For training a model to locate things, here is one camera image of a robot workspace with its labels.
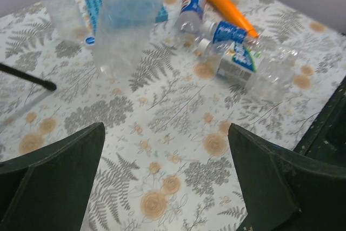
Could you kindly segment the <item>blue label water bottle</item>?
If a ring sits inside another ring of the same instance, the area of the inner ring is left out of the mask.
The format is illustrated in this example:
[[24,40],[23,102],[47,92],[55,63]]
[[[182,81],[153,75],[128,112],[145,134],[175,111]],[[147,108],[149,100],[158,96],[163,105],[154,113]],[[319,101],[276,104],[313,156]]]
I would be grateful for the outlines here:
[[229,41],[249,44],[260,44],[261,42],[258,38],[250,36],[246,30],[225,21],[205,21],[201,25],[201,31],[213,44]]

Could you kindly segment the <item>green label drink bottle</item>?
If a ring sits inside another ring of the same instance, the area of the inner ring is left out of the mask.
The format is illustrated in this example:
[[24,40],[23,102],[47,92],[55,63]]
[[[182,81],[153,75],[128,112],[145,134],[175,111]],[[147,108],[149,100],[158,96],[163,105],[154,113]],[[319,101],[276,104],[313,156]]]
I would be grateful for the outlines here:
[[206,38],[199,41],[195,54],[205,71],[242,82],[247,82],[256,73],[263,59],[260,52],[240,43],[229,41],[213,44]]

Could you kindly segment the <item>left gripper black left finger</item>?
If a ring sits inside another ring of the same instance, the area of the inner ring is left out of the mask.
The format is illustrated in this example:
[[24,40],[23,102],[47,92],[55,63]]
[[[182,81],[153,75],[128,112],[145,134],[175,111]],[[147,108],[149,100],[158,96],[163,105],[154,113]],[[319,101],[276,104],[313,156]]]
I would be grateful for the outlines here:
[[105,141],[94,123],[1,163],[1,230],[80,230]]

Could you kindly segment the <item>large crumpled clear bottle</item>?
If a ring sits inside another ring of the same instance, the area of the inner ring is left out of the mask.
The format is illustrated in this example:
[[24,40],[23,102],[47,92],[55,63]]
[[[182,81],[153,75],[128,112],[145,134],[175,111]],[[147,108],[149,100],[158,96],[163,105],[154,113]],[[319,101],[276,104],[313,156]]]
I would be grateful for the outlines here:
[[256,72],[245,85],[248,93],[257,100],[281,102],[292,84],[299,54],[298,50],[284,45],[263,51]]

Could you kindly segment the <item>clear bottle green logo cap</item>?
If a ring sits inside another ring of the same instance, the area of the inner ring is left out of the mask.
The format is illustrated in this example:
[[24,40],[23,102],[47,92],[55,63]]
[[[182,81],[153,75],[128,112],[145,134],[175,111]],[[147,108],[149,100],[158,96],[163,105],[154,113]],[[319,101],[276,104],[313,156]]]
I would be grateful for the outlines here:
[[101,74],[122,78],[135,71],[161,6],[162,0],[102,0],[92,49]]

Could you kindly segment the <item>clear bottle pocari cap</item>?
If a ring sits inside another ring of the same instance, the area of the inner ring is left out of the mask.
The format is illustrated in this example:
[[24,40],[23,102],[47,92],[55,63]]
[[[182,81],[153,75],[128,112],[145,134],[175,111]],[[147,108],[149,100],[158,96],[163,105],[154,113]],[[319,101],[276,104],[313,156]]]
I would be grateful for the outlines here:
[[90,36],[76,0],[40,0],[46,7],[60,38],[82,44]]

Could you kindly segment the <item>blue label pepsi bottle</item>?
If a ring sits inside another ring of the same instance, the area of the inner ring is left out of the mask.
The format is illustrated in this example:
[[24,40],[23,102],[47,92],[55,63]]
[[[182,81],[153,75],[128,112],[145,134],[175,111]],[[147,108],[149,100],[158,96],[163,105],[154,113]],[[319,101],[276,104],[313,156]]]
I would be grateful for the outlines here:
[[197,34],[203,23],[207,0],[182,0],[179,16],[174,28],[178,35]]

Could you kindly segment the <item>black music stand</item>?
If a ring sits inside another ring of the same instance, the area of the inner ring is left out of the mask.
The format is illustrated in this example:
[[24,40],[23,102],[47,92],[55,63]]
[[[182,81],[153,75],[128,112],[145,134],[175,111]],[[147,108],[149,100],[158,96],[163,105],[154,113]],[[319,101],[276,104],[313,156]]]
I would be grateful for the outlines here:
[[55,91],[57,89],[57,86],[54,84],[54,82],[46,81],[41,78],[32,76],[30,74],[27,74],[23,71],[17,70],[13,67],[7,66],[3,63],[1,63],[1,72],[4,72],[6,74],[21,78],[23,80],[29,81],[34,84],[38,84],[45,88],[48,91]]

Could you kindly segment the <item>blue studded building plate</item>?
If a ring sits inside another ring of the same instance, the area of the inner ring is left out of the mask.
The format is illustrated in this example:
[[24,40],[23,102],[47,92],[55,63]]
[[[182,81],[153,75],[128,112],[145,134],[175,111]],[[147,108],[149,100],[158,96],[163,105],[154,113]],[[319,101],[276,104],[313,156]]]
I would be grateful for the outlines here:
[[93,32],[99,21],[108,21],[114,28],[128,28],[166,22],[169,18],[161,0],[85,0]]

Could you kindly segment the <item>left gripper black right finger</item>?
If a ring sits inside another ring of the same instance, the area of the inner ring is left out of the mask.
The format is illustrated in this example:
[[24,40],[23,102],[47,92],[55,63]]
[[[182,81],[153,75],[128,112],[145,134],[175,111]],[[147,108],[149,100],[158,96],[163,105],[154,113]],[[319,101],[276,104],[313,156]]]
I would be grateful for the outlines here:
[[345,168],[232,124],[229,144],[247,216],[238,230],[345,230]]

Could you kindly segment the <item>blue pocari bottle cap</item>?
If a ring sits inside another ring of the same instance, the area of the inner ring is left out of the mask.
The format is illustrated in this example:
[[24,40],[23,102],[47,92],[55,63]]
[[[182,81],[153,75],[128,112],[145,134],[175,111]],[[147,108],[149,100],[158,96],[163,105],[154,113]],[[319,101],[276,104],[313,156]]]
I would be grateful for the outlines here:
[[84,44],[86,46],[92,46],[95,44],[95,38],[93,36],[89,36],[87,38],[84,39]]

